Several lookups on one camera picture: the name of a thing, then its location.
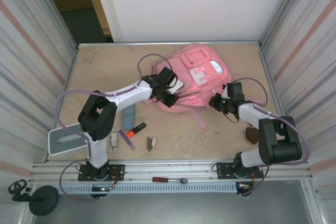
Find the red handle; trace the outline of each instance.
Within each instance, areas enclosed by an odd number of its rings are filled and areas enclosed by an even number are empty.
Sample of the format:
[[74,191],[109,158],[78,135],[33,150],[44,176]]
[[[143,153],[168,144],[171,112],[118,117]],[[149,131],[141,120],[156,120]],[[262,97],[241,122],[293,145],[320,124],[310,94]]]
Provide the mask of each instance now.
[[153,182],[168,182],[168,178],[153,177]]

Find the black round base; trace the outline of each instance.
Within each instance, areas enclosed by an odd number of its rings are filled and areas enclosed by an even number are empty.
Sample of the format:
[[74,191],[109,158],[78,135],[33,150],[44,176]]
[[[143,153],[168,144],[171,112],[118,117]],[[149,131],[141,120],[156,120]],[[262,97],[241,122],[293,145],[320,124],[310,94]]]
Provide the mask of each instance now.
[[58,191],[53,186],[41,186],[32,197],[43,198],[43,202],[29,202],[29,210],[33,215],[42,216],[51,213],[58,203]]

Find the plywood board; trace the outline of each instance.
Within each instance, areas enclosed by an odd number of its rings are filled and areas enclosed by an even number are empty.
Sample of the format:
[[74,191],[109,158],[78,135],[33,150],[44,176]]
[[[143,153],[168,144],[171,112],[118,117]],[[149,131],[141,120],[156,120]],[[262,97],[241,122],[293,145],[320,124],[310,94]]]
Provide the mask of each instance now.
[[[180,49],[181,45],[111,45],[81,47],[70,81],[69,90],[114,91],[134,83],[139,78],[137,62],[149,53],[155,52],[164,56]],[[228,67],[232,80],[240,77],[253,77],[263,83],[269,92],[266,76],[260,61],[256,45],[232,44],[211,45]],[[150,65],[159,61],[158,57],[148,57],[141,63],[143,74],[149,74]],[[260,101],[265,95],[252,81],[243,81],[245,96]],[[67,124],[77,122],[77,116],[86,102],[88,95],[70,94],[66,97],[61,113],[62,121]],[[269,95],[268,111],[275,112]],[[135,124],[142,122],[147,127],[131,138],[136,146],[133,151],[119,136],[118,152],[107,150],[110,159],[187,159],[187,158],[232,158],[236,153],[255,148],[256,145],[245,140],[245,128],[248,124],[240,121],[233,124],[222,113],[214,109],[197,110],[208,126],[203,131],[190,112],[179,114],[167,113],[155,104],[139,102],[135,106]],[[121,113],[116,116],[114,127],[120,128]],[[146,149],[148,136],[156,136],[155,150]],[[86,157],[82,152],[69,159]]]

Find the ratchet wrench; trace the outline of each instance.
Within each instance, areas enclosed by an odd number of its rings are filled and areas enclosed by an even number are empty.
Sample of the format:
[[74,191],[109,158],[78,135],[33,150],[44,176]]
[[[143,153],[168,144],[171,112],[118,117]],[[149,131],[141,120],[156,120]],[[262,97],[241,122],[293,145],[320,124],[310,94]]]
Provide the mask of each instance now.
[[188,179],[186,178],[172,179],[172,178],[153,177],[152,181],[153,182],[177,182],[182,185],[185,185],[188,183]]

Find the pink backpack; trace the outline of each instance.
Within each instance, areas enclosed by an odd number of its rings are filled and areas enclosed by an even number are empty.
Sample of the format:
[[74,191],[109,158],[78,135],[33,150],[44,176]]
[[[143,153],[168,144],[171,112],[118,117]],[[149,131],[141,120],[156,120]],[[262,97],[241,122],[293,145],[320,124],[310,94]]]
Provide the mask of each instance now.
[[[157,105],[173,113],[192,111],[201,124],[194,109],[209,107],[210,98],[222,93],[222,85],[231,81],[227,67],[210,47],[202,44],[189,45],[169,55],[167,60],[184,86],[176,92],[180,98],[174,106],[168,108],[161,102]],[[164,61],[153,64],[151,74],[158,74],[165,66]]]

